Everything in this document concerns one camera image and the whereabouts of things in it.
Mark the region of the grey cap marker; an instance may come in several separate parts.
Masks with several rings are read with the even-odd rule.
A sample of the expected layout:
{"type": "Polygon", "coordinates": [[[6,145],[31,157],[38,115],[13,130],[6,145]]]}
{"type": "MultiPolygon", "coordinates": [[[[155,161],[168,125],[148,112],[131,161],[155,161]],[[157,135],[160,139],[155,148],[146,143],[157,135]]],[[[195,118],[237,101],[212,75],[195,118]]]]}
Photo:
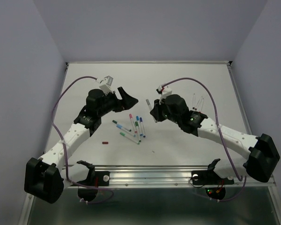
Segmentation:
{"type": "Polygon", "coordinates": [[[149,99],[146,99],[146,103],[148,105],[149,111],[151,112],[153,110],[152,105],[150,104],[149,99]]]}

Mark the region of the dark red cap marker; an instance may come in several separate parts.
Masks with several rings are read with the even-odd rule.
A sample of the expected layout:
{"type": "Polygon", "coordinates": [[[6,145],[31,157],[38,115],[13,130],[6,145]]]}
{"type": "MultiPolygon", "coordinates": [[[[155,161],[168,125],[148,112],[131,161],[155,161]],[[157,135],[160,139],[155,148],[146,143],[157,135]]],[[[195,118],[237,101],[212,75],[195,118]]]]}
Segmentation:
{"type": "Polygon", "coordinates": [[[202,96],[199,98],[199,100],[198,100],[198,102],[197,102],[197,104],[196,104],[195,110],[197,110],[197,111],[199,111],[201,99],[202,99],[202,96]]]}

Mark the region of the purple cap marker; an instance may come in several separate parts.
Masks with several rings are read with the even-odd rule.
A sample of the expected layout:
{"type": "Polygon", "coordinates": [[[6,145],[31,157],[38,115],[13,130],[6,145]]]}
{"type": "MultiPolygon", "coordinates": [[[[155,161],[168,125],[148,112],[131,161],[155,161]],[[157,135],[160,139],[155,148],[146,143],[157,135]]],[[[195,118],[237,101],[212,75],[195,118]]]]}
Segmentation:
{"type": "Polygon", "coordinates": [[[141,129],[142,129],[143,137],[146,138],[146,133],[145,133],[145,128],[144,128],[142,117],[140,117],[140,125],[141,125],[141,129]]]}

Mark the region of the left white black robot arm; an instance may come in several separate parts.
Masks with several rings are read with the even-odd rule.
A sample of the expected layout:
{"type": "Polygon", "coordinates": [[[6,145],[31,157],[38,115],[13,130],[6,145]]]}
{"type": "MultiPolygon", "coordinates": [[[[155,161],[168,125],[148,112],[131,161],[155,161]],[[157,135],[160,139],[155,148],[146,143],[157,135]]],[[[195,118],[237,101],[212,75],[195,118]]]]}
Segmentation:
{"type": "Polygon", "coordinates": [[[25,169],[24,191],[48,203],[55,203],[64,189],[71,185],[91,189],[107,190],[108,183],[96,176],[95,166],[80,160],[69,166],[73,153],[99,128],[102,117],[109,112],[131,109],[138,99],[118,88],[121,99],[114,92],[105,94],[101,89],[88,92],[86,104],[74,119],[65,135],[60,135],[48,152],[39,158],[31,158],[25,169]]]}

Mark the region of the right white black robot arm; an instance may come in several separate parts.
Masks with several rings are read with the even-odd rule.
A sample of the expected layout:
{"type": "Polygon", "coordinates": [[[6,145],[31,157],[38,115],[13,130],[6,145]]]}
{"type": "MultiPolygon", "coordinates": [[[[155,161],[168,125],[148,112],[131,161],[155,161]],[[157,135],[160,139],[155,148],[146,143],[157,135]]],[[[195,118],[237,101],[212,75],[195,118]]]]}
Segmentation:
{"type": "Polygon", "coordinates": [[[158,122],[170,120],[188,134],[222,144],[238,153],[245,159],[243,167],[246,173],[257,181],[268,182],[280,160],[271,136],[249,135],[217,125],[207,115],[190,110],[185,100],[177,94],[156,99],[150,114],[158,122]]]}

